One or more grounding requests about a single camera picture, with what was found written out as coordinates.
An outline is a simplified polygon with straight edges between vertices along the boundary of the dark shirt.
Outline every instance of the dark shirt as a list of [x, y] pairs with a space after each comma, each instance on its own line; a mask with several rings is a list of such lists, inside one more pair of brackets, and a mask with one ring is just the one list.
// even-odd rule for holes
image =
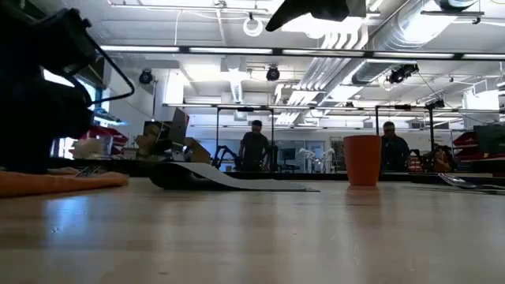
[[245, 165], [257, 165], [263, 158], [263, 150], [268, 148], [268, 139], [261, 133], [248, 132], [242, 139], [244, 147], [244, 158], [242, 163]]
[[405, 171], [409, 145], [401, 137], [382, 136], [382, 170]]

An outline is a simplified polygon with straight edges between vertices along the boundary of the person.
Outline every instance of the person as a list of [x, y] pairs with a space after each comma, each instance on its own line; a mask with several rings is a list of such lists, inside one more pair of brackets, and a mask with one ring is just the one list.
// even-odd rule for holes
[[270, 155], [267, 155], [267, 162], [263, 166], [263, 151], [268, 150], [268, 139], [261, 134], [263, 124], [259, 120], [252, 122], [251, 131], [244, 135], [240, 143], [238, 156], [242, 161], [241, 171], [261, 171], [268, 170]]
[[381, 169], [406, 171], [406, 161], [410, 154], [409, 145], [404, 139], [396, 136], [393, 122], [384, 123], [383, 130]]

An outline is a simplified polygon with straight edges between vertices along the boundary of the wooden table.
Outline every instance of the wooden table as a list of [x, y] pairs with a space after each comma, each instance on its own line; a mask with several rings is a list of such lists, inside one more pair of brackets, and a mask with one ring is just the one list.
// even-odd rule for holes
[[505, 197], [403, 189], [0, 200], [0, 283], [503, 283]]

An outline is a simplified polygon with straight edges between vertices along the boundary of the computer screen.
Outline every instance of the computer screen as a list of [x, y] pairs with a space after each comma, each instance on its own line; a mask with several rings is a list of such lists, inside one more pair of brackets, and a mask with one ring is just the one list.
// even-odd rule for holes
[[280, 152], [281, 152], [281, 159], [283, 160], [296, 159], [297, 149], [295, 148], [280, 149]]

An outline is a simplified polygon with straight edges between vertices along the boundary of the towel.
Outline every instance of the towel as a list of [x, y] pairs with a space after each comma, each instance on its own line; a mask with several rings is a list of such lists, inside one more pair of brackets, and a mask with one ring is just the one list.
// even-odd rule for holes
[[91, 177], [75, 177], [0, 171], [0, 198], [103, 189], [127, 184], [127, 176], [112, 172]]

